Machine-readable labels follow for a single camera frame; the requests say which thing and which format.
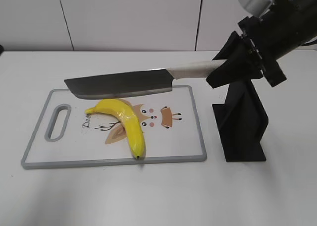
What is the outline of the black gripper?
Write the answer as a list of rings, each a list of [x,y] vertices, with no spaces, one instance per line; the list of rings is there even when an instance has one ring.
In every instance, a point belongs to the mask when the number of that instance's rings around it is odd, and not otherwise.
[[[260,69],[254,65],[248,54],[244,53],[241,36],[233,31],[225,45],[212,60],[226,60],[206,78],[206,82],[217,88],[237,81],[266,78],[271,87],[275,87],[287,78],[276,58],[264,43],[264,31],[255,17],[245,17],[238,23],[243,34],[249,38],[260,56]]]

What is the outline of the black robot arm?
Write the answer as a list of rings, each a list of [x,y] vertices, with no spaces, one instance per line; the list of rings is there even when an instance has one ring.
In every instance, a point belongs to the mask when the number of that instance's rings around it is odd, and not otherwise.
[[[277,60],[317,36],[317,0],[238,0],[251,14],[214,57],[225,62],[206,81],[213,88],[264,77],[271,87],[287,78]]]

